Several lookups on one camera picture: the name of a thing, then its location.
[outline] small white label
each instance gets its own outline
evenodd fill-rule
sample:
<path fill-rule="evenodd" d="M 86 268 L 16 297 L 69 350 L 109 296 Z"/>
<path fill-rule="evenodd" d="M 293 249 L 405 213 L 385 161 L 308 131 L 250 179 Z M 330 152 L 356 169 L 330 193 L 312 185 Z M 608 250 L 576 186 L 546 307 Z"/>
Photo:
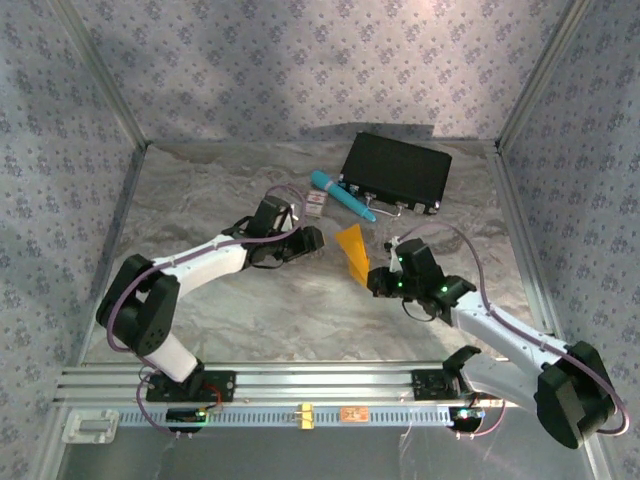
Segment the small white label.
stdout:
<path fill-rule="evenodd" d="M 309 190 L 308 195 L 319 195 L 321 197 L 327 197 L 329 194 L 324 190 Z"/>
<path fill-rule="evenodd" d="M 322 216 L 323 205 L 317 205 L 315 203 L 307 203 L 307 215 L 313 215 L 315 217 Z"/>
<path fill-rule="evenodd" d="M 320 195 L 309 195 L 307 197 L 307 202 L 310 203 L 324 203 L 325 197 L 321 197 Z"/>

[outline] teal marker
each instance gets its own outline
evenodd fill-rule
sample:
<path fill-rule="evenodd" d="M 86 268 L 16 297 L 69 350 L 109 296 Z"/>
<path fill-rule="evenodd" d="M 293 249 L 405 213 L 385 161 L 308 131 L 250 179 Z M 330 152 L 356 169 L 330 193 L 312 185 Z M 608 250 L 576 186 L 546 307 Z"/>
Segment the teal marker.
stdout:
<path fill-rule="evenodd" d="M 329 178 L 329 176 L 321 172 L 320 170 L 316 170 L 311 174 L 311 181 L 313 184 L 321 190 L 325 192 L 329 192 L 333 198 L 338 200 L 343 205 L 346 205 L 349 209 L 356 212 L 362 218 L 366 218 L 370 222 L 376 221 L 376 216 L 367 208 L 367 206 L 356 199 L 349 192 L 339 187 Z"/>

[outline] yellow clip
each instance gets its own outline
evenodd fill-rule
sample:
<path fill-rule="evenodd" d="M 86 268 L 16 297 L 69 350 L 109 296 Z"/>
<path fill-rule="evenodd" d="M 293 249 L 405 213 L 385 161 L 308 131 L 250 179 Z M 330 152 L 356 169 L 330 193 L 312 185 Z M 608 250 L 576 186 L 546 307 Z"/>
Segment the yellow clip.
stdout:
<path fill-rule="evenodd" d="M 313 430 L 313 405 L 310 403 L 303 403 L 300 405 L 300 410 L 296 412 L 298 418 L 298 427 L 300 430 Z"/>

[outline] orange label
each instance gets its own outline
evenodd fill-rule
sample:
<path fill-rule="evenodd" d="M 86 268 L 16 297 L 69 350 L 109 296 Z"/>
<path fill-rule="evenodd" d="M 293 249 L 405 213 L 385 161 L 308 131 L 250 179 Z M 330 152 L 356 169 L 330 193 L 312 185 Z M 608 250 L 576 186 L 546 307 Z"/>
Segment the orange label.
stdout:
<path fill-rule="evenodd" d="M 369 421 L 369 407 L 342 407 L 340 421 L 342 423 L 367 423 Z"/>

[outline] black bracket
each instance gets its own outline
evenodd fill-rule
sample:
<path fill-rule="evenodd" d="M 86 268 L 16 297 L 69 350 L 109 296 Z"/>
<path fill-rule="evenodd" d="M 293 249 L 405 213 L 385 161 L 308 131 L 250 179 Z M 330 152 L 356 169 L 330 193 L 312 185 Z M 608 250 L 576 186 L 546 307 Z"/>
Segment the black bracket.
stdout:
<path fill-rule="evenodd" d="M 194 391 L 184 388 L 164 374 L 153 375 L 149 379 L 147 402 L 149 403 L 216 403 L 220 392 L 220 400 L 225 403 L 233 401 L 236 388 L 236 372 L 226 370 L 206 370 L 200 373 L 201 388 Z"/>
<path fill-rule="evenodd" d="M 467 345 L 452 354 L 438 370 L 413 370 L 411 386 L 414 400 L 456 400 L 467 397 L 471 391 L 460 370 L 465 362 L 480 349 Z"/>
<path fill-rule="evenodd" d="M 391 243 L 385 243 L 384 248 L 390 251 Z M 419 238 L 398 245 L 396 255 L 402 272 L 391 272 L 387 267 L 369 272 L 367 288 L 373 296 L 399 297 L 404 302 L 417 300 L 429 317 L 439 317 L 451 326 L 451 309 L 458 305 L 460 297 L 475 291 L 476 287 L 455 275 L 445 277 L 431 249 Z"/>
<path fill-rule="evenodd" d="M 285 221 L 292 215 L 291 205 L 277 197 L 267 195 L 262 199 L 254 216 L 238 220 L 233 226 L 222 231 L 223 235 L 234 238 L 268 238 L 282 233 Z M 274 268 L 262 265 L 266 257 L 273 257 L 282 263 L 290 262 L 324 246 L 322 232 L 316 227 L 304 227 L 278 242 L 246 244 L 247 257 L 243 268 Z"/>
<path fill-rule="evenodd" d="M 578 342 L 569 346 L 567 353 L 611 385 L 602 358 L 593 346 Z M 533 396 L 538 420 L 562 445 L 579 448 L 614 414 L 613 399 L 589 375 L 564 359 L 543 368 Z"/>
<path fill-rule="evenodd" d="M 142 255 L 132 255 L 124 261 L 96 312 L 100 325 L 107 327 L 122 293 L 152 267 L 153 262 Z M 171 332 L 179 290 L 180 283 L 175 276 L 154 272 L 127 297 L 117 313 L 113 334 L 139 357 L 153 353 Z M 147 293 L 146 298 L 139 299 L 138 292 Z"/>
<path fill-rule="evenodd" d="M 460 392 L 444 370 L 413 370 L 411 386 L 414 400 L 455 400 Z"/>

